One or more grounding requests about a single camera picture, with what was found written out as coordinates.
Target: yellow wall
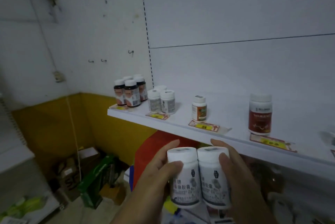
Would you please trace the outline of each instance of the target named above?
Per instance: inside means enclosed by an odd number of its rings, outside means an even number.
[[[116,103],[114,97],[84,93],[82,100],[97,148],[132,165],[136,150],[156,130],[108,116],[107,109]]]
[[[94,146],[94,137],[81,94],[69,96],[78,146]],[[60,98],[12,112],[28,147],[47,179],[52,165],[76,152],[66,98]]]

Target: hand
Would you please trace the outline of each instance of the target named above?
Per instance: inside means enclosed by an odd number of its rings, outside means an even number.
[[[136,188],[111,224],[159,223],[159,217],[169,194],[168,181],[183,168],[181,161],[167,163],[166,152],[179,145],[179,139],[162,147],[143,171]]]
[[[236,224],[277,224],[262,198],[259,186],[239,153],[220,140],[211,139],[213,146],[226,147],[229,156],[220,154],[219,162],[231,187],[231,216]]]

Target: person's left hand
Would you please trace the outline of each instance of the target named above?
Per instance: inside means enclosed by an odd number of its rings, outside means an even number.
[[[143,171],[136,188],[111,223],[158,223],[168,195],[168,181],[183,168],[181,161],[167,163],[166,152],[179,145],[174,140],[162,147]]]

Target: person's right hand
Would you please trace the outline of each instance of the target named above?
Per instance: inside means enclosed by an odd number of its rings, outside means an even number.
[[[236,224],[277,224],[240,154],[223,141],[211,139],[211,143],[229,150],[230,158],[222,153],[219,161],[231,187],[230,214]]]

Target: red and white bottle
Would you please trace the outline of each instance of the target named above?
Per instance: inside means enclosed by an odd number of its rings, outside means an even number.
[[[271,132],[272,95],[250,94],[249,131],[266,136]]]

